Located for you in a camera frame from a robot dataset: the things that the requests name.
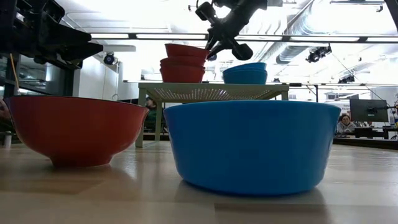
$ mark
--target wooden table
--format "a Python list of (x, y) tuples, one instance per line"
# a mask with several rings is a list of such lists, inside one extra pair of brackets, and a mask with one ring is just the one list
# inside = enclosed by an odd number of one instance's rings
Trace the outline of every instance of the wooden table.
[(333, 146), (310, 192), (233, 197), (192, 187), (169, 142), (131, 147), (110, 167), (55, 170), (23, 145), (0, 149), (2, 224), (396, 224), (398, 153)]
[[(289, 100), (288, 85), (226, 85), (193, 83), (140, 83), (138, 104), (145, 106), (149, 95), (158, 105), (162, 103), (194, 103), (223, 100), (269, 100), (282, 95), (282, 100)], [(160, 140), (162, 107), (156, 111), (155, 141)], [(136, 141), (142, 147), (144, 130)]]

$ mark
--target computer monitor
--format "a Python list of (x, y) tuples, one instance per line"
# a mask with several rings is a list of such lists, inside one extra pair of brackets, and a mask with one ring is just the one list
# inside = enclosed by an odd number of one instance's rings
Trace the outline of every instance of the computer monitor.
[(386, 100), (349, 100), (353, 121), (388, 122)]

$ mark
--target red bowl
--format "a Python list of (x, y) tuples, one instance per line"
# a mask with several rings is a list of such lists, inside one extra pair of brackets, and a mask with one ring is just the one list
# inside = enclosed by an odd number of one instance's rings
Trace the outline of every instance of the red bowl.
[(206, 60), (200, 57), (168, 57), (160, 61), (160, 65), (204, 66)]
[(160, 72), (165, 83), (201, 83), (205, 68), (186, 65), (164, 65)]
[(56, 167), (108, 164), (138, 137), (149, 110), (114, 101), (62, 96), (5, 99), (19, 139)]
[(180, 44), (166, 44), (166, 52), (169, 57), (193, 56), (206, 60), (210, 51), (198, 47)]

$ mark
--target person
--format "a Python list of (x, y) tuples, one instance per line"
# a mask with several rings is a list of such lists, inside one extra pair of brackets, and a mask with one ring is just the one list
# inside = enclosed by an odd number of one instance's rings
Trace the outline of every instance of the person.
[(153, 131), (155, 131), (155, 127), (156, 127), (157, 103), (151, 97), (147, 97), (146, 107), (149, 109), (149, 112), (145, 119), (144, 126), (146, 129), (150, 129), (150, 131), (153, 132)]
[(337, 124), (338, 133), (352, 132), (355, 128), (356, 125), (351, 122), (351, 118), (348, 114), (342, 114), (340, 116), (339, 123)]
[(14, 126), (11, 121), (11, 114), (6, 103), (0, 98), (0, 133), (3, 132), (15, 133)]

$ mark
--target mesh table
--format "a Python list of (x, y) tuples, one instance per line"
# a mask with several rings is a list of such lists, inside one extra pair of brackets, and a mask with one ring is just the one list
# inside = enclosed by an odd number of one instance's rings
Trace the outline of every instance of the mesh table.
[[(282, 95), (289, 100), (288, 85), (231, 85), (231, 84), (192, 84), (192, 83), (140, 83), (138, 104), (145, 106), (146, 96), (162, 103), (194, 103), (225, 100), (268, 100)], [(162, 107), (156, 111), (155, 141), (160, 141)], [(144, 128), (136, 141), (142, 147)]]

